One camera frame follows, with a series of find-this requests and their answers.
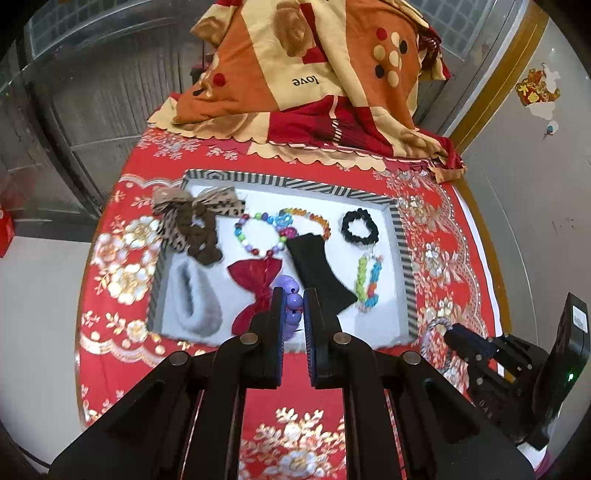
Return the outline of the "red gold floral tablecloth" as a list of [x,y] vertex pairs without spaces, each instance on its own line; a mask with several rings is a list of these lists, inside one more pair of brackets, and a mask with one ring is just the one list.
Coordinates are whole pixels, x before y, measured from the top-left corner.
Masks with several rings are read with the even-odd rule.
[[[416,281],[420,341],[444,361],[441,319],[487,336],[501,332],[493,277],[463,195],[424,170],[382,172],[264,158],[252,145],[144,131],[115,182],[98,226],[79,301],[78,403],[87,423],[104,414],[166,355],[204,353],[201,343],[147,329],[159,243],[151,198],[191,168],[286,174],[396,199]],[[342,479],[345,437],[339,394],[311,389],[305,358],[287,353],[283,384],[249,393],[238,475],[242,479]]]

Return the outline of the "orange red patterned blanket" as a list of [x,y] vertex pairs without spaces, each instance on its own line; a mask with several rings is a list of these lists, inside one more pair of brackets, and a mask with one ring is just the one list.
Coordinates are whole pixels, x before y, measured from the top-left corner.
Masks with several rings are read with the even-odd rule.
[[451,140],[413,120],[420,83],[450,72],[409,3],[216,1],[192,32],[211,62],[152,126],[284,161],[425,168],[441,183],[465,174]]

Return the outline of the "leopard print ribbon bow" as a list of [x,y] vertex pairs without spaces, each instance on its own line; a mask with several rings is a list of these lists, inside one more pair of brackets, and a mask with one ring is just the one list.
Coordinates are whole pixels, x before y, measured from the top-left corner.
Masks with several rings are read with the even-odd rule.
[[152,195],[151,207],[160,216],[158,234],[179,253],[215,248],[217,216],[239,219],[245,214],[245,200],[233,187],[208,187],[197,196],[165,187]]

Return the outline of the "light blue fuzzy scrunchie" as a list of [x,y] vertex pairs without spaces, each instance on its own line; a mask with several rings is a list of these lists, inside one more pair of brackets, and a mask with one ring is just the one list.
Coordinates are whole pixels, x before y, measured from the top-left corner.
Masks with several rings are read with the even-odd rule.
[[166,284],[161,332],[168,338],[200,342],[222,324],[221,304],[204,269],[190,256],[175,255]]

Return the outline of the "red gold wall decoration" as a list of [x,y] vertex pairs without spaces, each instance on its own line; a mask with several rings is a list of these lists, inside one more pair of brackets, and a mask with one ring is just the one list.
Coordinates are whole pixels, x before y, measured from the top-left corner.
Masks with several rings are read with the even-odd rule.
[[557,101],[561,97],[558,82],[561,75],[546,63],[532,68],[527,76],[515,85],[515,91],[521,104],[535,117],[551,121]]

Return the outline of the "dark brown scrunchie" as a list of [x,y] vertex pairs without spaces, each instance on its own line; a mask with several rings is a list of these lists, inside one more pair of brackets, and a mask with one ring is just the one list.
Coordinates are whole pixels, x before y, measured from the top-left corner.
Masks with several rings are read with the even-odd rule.
[[190,202],[177,209],[176,227],[188,247],[187,255],[202,266],[209,266],[222,259],[217,248],[215,214],[200,202]]

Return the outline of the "black fabric headband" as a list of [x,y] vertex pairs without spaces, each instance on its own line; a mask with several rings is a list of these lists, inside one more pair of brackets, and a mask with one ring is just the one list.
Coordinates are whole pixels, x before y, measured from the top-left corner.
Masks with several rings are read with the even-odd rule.
[[317,291],[325,316],[337,316],[356,303],[356,295],[332,271],[322,236],[305,234],[288,239],[287,250],[304,287]]

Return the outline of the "red box on floor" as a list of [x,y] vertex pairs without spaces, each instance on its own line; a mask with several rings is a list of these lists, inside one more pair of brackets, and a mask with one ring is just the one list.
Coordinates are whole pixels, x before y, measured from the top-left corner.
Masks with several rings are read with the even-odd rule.
[[15,228],[12,215],[0,208],[0,258],[6,255],[14,236]]

